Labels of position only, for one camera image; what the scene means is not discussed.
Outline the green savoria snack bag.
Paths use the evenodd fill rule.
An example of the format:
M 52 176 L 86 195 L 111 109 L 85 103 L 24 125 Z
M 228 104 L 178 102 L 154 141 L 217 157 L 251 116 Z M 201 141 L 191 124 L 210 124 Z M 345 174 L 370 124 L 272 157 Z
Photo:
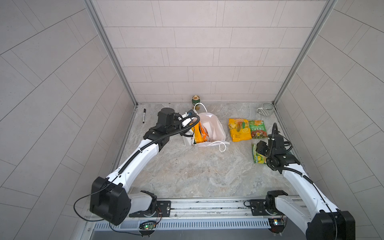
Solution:
M 260 153 L 257 152 L 257 145 L 252 144 L 252 153 L 253 153 L 253 160 L 254 163 L 256 164 L 266 164 L 267 160 L 266 157 Z

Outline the green red snack bag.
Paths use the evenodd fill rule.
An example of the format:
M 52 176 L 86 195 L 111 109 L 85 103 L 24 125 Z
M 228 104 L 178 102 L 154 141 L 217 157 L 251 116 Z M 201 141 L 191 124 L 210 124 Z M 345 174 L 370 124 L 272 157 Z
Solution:
M 249 120 L 249 127 L 251 130 L 252 139 L 263 139 L 267 138 L 267 129 L 264 121 L 262 120 Z

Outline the white paper bag pig print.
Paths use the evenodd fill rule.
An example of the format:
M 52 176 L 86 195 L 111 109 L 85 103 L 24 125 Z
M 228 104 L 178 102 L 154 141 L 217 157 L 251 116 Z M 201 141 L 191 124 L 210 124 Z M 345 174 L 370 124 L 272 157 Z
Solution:
M 200 116 L 200 123 L 207 129 L 209 134 L 209 141 L 205 143 L 195 144 L 193 137 L 183 137 L 185 146 L 196 147 L 213 147 L 218 146 L 220 152 L 225 152 L 227 145 L 230 143 L 226 141 L 226 133 L 222 124 L 216 115 L 208 113 L 206 107 L 199 103 L 199 110 L 195 110 Z

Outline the large yellow snack bag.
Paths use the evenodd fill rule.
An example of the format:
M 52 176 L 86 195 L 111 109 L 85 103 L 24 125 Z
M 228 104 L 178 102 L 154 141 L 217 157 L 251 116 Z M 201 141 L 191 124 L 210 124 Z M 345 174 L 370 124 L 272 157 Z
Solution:
M 233 142 L 252 139 L 249 121 L 246 119 L 229 119 L 229 130 Z

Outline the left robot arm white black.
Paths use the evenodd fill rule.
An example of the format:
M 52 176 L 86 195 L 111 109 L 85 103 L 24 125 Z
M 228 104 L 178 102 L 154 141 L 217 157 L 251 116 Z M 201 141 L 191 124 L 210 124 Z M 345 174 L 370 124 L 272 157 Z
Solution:
M 106 178 L 95 179 L 90 212 L 115 226 L 131 214 L 152 216 L 157 211 L 157 196 L 148 191 L 129 194 L 131 185 L 146 164 L 169 142 L 170 137 L 187 137 L 199 121 L 200 117 L 192 110 L 181 115 L 171 108 L 161 109 L 157 124 L 145 133 L 136 151 Z

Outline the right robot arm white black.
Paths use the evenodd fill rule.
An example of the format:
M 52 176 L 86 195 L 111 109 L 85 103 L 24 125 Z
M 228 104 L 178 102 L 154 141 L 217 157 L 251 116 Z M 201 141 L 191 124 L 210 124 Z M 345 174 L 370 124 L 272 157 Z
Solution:
M 356 221 L 348 211 L 341 211 L 316 186 L 300 161 L 292 154 L 292 143 L 281 135 L 273 124 L 268 142 L 260 141 L 257 152 L 266 157 L 267 166 L 282 174 L 295 188 L 306 209 L 303 209 L 284 191 L 269 191 L 265 209 L 270 215 L 282 214 L 282 223 L 291 220 L 308 240 L 354 240 Z

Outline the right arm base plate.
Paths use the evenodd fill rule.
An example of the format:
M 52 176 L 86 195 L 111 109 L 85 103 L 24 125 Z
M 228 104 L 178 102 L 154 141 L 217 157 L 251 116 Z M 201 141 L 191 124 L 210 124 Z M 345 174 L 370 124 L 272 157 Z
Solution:
M 252 216 L 281 216 L 282 213 L 274 210 L 268 209 L 266 207 L 265 200 L 247 200 L 244 201 L 244 206 L 251 209 Z

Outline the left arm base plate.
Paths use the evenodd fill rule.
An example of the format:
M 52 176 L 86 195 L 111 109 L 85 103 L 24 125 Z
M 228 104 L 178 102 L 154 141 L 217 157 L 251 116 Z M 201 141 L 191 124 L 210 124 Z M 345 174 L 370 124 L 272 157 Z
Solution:
M 169 217 L 171 211 L 171 201 L 155 201 L 150 203 L 150 206 L 145 211 L 138 211 L 128 216 L 130 218 L 154 218 L 158 214 L 161 214 L 162 217 Z

